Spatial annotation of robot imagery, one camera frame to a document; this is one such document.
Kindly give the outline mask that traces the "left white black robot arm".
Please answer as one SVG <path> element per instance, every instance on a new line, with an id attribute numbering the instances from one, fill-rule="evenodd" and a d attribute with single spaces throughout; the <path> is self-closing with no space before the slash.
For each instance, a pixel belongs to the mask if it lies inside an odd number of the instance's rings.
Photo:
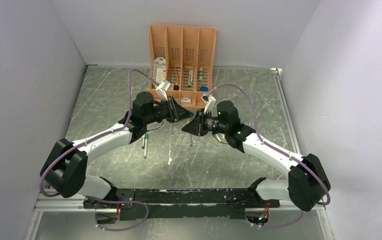
<path id="1" fill-rule="evenodd" d="M 54 196 L 91 196 L 103 207 L 110 208 L 117 202 L 117 188 L 103 177 L 88 175 L 90 163 L 139 140 L 148 132 L 149 124 L 177 123 L 192 116 L 193 113 L 180 106 L 172 96 L 156 101 L 151 93 L 140 92 L 130 102 L 125 117 L 109 129 L 81 140 L 58 140 L 41 169 L 41 182 L 47 182 L 56 190 Z"/>

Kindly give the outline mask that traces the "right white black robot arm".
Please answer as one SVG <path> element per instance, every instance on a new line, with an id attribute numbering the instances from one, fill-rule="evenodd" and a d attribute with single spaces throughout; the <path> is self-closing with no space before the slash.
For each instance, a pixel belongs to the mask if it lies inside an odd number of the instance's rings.
<path id="1" fill-rule="evenodd" d="M 309 212 L 331 189 L 316 155 L 303 156 L 258 136 L 254 128 L 241 122 L 231 101 L 221 101 L 216 116 L 203 108 L 197 110 L 182 131 L 198 137 L 208 133 L 222 134 L 230 147 L 263 160 L 286 177 L 285 180 L 263 179 L 255 183 L 248 194 L 254 207 L 261 207 L 268 200 L 282 200 L 291 201 L 298 209 Z"/>

